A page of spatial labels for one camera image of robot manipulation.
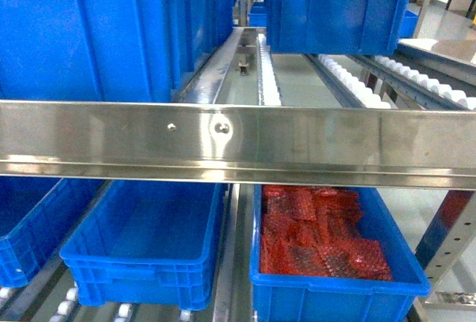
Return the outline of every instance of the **metal shelf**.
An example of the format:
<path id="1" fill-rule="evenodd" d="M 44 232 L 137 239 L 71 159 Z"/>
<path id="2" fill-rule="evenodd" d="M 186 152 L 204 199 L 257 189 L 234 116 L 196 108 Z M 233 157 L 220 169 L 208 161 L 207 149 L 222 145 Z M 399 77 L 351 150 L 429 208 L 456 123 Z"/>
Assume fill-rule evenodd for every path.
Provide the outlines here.
<path id="1" fill-rule="evenodd" d="M 178 96 L 181 103 L 1 100 L 0 175 L 476 190 L 474 112 L 214 105 L 231 67 L 230 53 L 256 53 L 257 95 L 260 103 L 269 103 L 266 92 L 277 86 L 277 78 L 265 41 L 255 41 L 259 32 L 237 28 Z M 308 59 L 345 106 L 361 106 L 330 71 Z M 250 220 L 243 213 L 249 200 L 241 191 L 249 199 L 252 189 L 234 185 L 228 205 L 216 299 L 207 312 L 216 322 L 230 320 L 233 280 L 245 276 L 234 272 L 239 267 L 233 264 L 236 245 L 245 239 L 238 229 Z M 460 223 L 467 222 L 466 209 L 443 240 L 454 239 Z M 432 234 L 430 227 L 426 236 Z M 440 261 L 440 249 L 429 257 L 432 266 Z M 37 284 L 12 296 L 0 318 L 30 316 L 64 270 L 56 255 Z M 249 301 L 249 283 L 241 288 Z M 252 311 L 245 314 L 251 318 Z"/>

